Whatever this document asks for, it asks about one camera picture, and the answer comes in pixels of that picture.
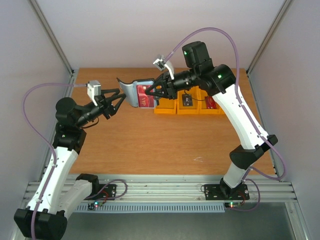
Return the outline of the red VIP card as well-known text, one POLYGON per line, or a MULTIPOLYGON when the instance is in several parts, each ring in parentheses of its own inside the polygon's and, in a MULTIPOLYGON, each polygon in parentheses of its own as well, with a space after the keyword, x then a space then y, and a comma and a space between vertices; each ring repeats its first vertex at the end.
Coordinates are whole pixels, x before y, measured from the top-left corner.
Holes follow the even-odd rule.
POLYGON ((147 95, 146 90, 151 85, 137 85, 137 100, 138 107, 143 109, 154 109, 156 107, 156 100, 152 95, 147 95))

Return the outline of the black leather card holder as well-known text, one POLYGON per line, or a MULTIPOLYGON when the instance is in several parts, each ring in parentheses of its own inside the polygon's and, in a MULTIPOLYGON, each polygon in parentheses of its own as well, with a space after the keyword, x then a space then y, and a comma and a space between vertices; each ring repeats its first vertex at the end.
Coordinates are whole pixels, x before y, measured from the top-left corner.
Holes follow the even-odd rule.
POLYGON ((151 86, 154 83, 153 78, 133 80, 130 83, 125 83, 119 78, 116 79, 123 93, 126 95, 127 102, 134 108, 138 108, 137 85, 151 86))

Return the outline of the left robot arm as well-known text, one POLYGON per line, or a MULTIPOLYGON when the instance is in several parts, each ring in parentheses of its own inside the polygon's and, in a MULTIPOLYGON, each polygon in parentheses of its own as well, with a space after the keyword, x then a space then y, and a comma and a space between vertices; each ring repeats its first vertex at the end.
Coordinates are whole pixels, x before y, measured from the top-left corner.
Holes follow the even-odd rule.
POLYGON ((67 193, 62 194, 69 171, 78 158, 87 133, 85 125, 100 116, 114 116, 126 98, 118 88, 97 90, 90 103, 78 105, 71 97, 60 99, 55 106, 56 127, 53 143, 48 146, 51 157, 38 189, 25 208, 19 208, 14 221, 26 238, 60 240, 67 228, 68 218, 84 200, 114 200, 97 175, 82 173, 67 193))

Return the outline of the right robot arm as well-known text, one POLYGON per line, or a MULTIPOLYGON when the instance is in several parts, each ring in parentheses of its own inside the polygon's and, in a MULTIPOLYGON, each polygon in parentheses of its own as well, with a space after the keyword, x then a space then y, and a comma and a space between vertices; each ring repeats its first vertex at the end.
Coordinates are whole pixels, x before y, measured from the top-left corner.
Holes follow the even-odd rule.
POLYGON ((278 142, 277 137, 269 135, 258 123, 248 108, 236 77, 225 64, 213 65, 206 44, 191 42, 182 47, 188 70, 175 73, 171 63, 158 55, 153 64, 161 71, 167 69, 145 91, 157 99, 177 99, 178 92, 192 87, 206 91, 224 111, 235 129, 240 145, 230 152, 231 164, 220 180, 219 188, 224 198, 234 197, 242 184, 248 169, 278 142))

